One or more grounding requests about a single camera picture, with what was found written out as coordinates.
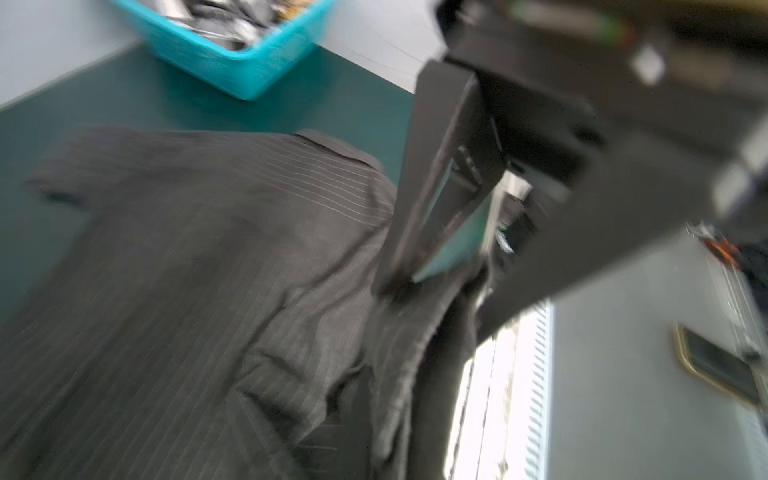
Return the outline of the dark grey striped shirt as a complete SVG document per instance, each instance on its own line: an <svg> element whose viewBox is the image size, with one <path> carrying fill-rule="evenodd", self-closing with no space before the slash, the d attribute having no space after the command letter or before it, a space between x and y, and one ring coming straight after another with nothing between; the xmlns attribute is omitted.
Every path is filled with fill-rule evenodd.
<svg viewBox="0 0 768 480"><path fill-rule="evenodd" d="M92 216L1 324L5 479L439 479L478 258L382 292L406 200L332 137L79 132Z"/></svg>

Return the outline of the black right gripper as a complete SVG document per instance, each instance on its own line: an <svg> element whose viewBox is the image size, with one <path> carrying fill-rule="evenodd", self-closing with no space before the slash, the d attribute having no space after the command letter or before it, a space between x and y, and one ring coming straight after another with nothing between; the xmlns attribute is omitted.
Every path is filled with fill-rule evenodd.
<svg viewBox="0 0 768 480"><path fill-rule="evenodd" d="M439 1L372 291L438 255L506 171L548 240L767 236L763 1Z"/></svg>

